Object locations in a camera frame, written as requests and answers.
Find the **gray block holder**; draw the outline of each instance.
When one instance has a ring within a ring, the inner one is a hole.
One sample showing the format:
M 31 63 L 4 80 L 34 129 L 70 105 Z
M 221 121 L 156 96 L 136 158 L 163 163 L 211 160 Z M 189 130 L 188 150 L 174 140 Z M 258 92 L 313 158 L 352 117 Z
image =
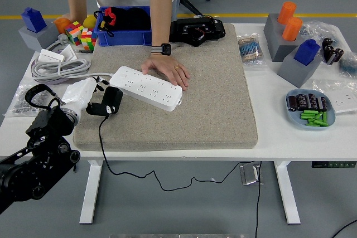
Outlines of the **gray block holder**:
M 298 47 L 284 58 L 278 71 L 278 75 L 294 86 L 300 88 L 316 71 L 321 63 L 321 59 L 315 57 L 308 65 L 304 65 L 294 59 L 297 50 Z
M 57 40 L 59 33 L 56 25 L 49 20 L 45 22 L 47 26 L 38 33 L 30 31 L 27 26 L 18 30 L 28 48 L 40 52 L 41 49 L 47 48 Z
M 264 27 L 264 34 L 268 42 L 269 53 L 272 61 L 281 62 L 291 51 L 301 45 L 304 40 L 300 35 L 296 37 L 295 41 L 284 40 L 282 35 L 285 25 L 278 23 L 278 16 L 278 13 L 269 14 Z

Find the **power outlet socket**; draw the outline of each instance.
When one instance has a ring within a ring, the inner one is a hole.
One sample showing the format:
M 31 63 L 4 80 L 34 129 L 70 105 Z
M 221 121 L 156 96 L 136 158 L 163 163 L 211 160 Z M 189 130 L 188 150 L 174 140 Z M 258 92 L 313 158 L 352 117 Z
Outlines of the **power outlet socket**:
M 182 88 L 160 78 L 122 66 L 109 80 L 111 86 L 120 88 L 128 96 L 142 100 L 166 111 L 181 104 Z
M 334 90 L 324 94 L 330 99 L 336 114 L 357 110 L 357 99 L 350 90 Z

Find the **rubik's cube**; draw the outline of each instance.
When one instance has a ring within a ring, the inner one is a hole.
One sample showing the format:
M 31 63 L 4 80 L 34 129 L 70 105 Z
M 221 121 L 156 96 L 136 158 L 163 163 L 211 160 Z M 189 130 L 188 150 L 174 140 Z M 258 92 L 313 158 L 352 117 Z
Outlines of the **rubik's cube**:
M 65 28 L 69 40 L 76 46 L 80 45 L 80 38 L 84 27 L 79 22 L 74 22 Z
M 85 50 L 94 50 L 95 42 L 97 41 L 97 34 L 92 28 L 84 28 L 80 38 Z

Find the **table leg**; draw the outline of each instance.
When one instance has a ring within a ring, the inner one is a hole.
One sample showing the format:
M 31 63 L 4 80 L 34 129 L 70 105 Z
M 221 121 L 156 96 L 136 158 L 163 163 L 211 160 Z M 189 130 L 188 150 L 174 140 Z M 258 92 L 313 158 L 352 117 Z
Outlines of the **table leg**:
M 80 215 L 80 224 L 92 224 L 95 202 L 99 187 L 100 173 L 102 171 L 103 160 L 89 160 L 90 169 L 85 189 L 82 212 Z
M 294 193 L 292 191 L 287 165 L 290 161 L 274 161 L 278 183 L 288 224 L 300 224 Z

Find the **orange cylinder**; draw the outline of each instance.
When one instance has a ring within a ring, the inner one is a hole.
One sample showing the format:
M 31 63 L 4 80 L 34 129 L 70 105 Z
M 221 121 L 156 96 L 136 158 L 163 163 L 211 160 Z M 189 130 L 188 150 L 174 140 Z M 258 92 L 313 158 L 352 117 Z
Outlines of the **orange cylinder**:
M 278 16 L 278 23 L 286 25 L 288 23 L 289 18 L 293 17 L 295 10 L 296 4 L 294 2 L 284 2 L 280 14 Z
M 54 24 L 57 27 L 58 33 L 65 33 L 65 28 L 70 25 L 72 22 L 67 18 L 58 18 L 54 21 Z
M 286 24 L 283 32 L 283 39 L 286 41 L 294 41 L 299 34 L 299 30 L 302 26 L 302 20 L 300 18 L 291 17 Z

